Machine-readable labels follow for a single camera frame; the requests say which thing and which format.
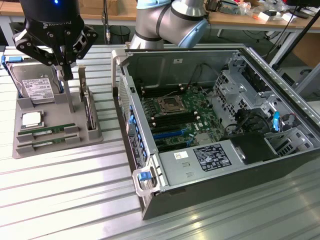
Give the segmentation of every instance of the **slotted table surface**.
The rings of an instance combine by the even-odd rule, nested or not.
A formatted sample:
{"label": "slotted table surface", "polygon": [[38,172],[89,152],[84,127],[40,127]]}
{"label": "slotted table surface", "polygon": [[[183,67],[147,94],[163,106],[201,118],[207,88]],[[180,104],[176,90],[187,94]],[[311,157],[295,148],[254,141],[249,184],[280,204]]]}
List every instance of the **slotted table surface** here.
{"label": "slotted table surface", "polygon": [[[116,47],[124,48],[96,45],[77,62],[86,65],[103,142],[19,160],[11,158],[17,91],[1,67],[0,239],[320,239],[320,160],[284,178],[142,221],[111,92]],[[22,54],[7,47],[4,55]],[[79,85],[77,71],[71,87]]]}

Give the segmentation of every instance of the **black trash bin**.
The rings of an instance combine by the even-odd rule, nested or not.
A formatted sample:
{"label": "black trash bin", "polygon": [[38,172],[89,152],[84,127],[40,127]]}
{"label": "black trash bin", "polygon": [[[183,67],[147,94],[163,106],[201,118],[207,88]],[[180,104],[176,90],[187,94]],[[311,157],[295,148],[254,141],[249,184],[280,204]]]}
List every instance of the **black trash bin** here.
{"label": "black trash bin", "polygon": [[126,26],[110,26],[111,44],[125,44],[129,42],[130,29]]}

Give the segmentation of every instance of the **hard drive label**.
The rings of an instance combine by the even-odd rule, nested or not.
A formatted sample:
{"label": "hard drive label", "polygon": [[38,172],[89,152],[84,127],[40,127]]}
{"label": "hard drive label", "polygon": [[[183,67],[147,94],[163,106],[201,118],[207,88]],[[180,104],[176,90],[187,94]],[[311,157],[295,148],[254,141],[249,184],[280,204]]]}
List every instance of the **hard drive label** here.
{"label": "hard drive label", "polygon": [[49,78],[22,80],[29,98],[34,100],[52,99],[52,92]]}
{"label": "hard drive label", "polygon": [[232,165],[220,144],[196,148],[193,151],[205,172]]}

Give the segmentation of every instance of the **cpu socket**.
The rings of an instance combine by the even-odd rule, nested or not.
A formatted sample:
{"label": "cpu socket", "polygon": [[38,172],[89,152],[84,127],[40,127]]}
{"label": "cpu socket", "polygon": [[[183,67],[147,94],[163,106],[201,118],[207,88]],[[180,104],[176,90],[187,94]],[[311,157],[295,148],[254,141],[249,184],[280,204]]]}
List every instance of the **cpu socket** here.
{"label": "cpu socket", "polygon": [[184,112],[186,110],[179,96],[163,96],[159,97],[157,101],[163,114]]}

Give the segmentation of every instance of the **expansion slot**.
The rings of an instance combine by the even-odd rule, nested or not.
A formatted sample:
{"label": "expansion slot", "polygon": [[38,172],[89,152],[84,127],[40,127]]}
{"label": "expansion slot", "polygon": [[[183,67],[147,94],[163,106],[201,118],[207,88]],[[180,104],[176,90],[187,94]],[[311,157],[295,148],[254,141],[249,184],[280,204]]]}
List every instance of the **expansion slot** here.
{"label": "expansion slot", "polygon": [[185,133],[184,130],[181,131],[173,131],[173,132],[166,132],[166,133],[161,133],[161,134],[156,134],[153,135],[153,139],[165,139],[165,138],[172,138],[172,137],[177,137],[177,136],[183,136]]}
{"label": "expansion slot", "polygon": [[172,144],[172,145],[160,145],[158,146],[159,152],[169,152],[176,149],[183,149],[187,147],[187,142],[181,142],[178,144]]}
{"label": "expansion slot", "polygon": [[158,133],[166,133],[166,132],[176,132],[180,129],[181,127],[179,125],[171,125],[171,126],[153,128],[151,129],[151,133],[158,134]]}

